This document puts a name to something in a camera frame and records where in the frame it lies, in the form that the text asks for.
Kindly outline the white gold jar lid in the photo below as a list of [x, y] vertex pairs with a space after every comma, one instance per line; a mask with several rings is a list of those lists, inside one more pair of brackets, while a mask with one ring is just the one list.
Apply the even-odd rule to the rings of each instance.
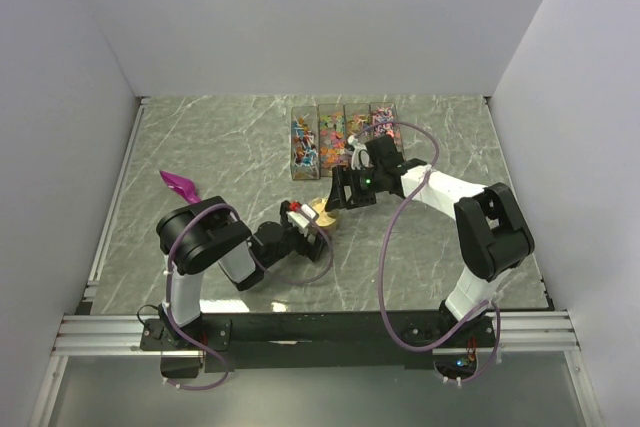
[[339, 211], [327, 213], [324, 210], [326, 200], [327, 198], [315, 198], [310, 202], [310, 207], [318, 214], [315, 222], [319, 227], [333, 222], [339, 223]]

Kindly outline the black base beam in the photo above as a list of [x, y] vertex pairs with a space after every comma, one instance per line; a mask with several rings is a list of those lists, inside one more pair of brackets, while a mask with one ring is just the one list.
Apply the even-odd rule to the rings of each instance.
[[162, 354], [161, 370], [171, 377], [225, 369], [434, 367], [433, 353], [399, 347], [377, 312], [206, 313], [185, 331], [221, 353], [226, 364], [211, 353], [188, 358], [192, 344], [160, 318], [145, 320], [140, 348]]

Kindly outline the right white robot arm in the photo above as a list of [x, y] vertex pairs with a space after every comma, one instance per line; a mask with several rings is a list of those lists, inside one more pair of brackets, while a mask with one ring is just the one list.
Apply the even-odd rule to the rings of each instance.
[[474, 184], [438, 171], [432, 162], [407, 160], [389, 135], [365, 143], [352, 135], [347, 145], [351, 160], [332, 170], [326, 212], [374, 205], [383, 192], [402, 199], [383, 237], [380, 280], [393, 228], [409, 202], [417, 201], [455, 221], [464, 269], [441, 303], [438, 325], [444, 342], [464, 344], [474, 333], [472, 320], [486, 311], [504, 278], [535, 248], [513, 191], [504, 183]]

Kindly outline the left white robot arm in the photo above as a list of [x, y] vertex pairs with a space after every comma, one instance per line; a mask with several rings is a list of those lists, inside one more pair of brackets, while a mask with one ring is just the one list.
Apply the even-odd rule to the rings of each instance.
[[279, 221], [264, 222], [251, 231], [220, 196], [162, 217], [156, 233], [167, 261], [159, 314], [166, 339], [179, 349], [199, 339], [201, 289], [208, 268], [219, 266], [237, 290], [245, 291], [292, 253], [316, 262], [324, 251], [332, 252], [331, 237], [317, 224], [318, 219], [310, 205], [284, 201]]

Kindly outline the clear compartment candy box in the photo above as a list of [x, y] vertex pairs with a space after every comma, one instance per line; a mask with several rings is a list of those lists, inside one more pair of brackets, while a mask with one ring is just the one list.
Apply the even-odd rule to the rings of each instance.
[[392, 125], [399, 118], [393, 102], [333, 103], [294, 107], [290, 114], [290, 170], [295, 181], [329, 177], [336, 165], [347, 165], [347, 140], [357, 135], [366, 142], [390, 135], [403, 149], [401, 131]]

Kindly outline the clear plastic jar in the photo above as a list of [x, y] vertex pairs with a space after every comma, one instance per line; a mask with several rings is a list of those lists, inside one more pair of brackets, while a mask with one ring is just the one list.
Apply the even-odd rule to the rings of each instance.
[[320, 228], [329, 236], [333, 237], [338, 229], [338, 222], [321, 225]]

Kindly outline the magenta plastic scoop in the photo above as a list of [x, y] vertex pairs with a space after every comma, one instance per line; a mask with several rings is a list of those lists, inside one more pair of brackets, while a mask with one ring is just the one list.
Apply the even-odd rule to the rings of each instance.
[[164, 184], [187, 203], [195, 204], [201, 201], [197, 188], [191, 179], [164, 170], [160, 170], [159, 174]]

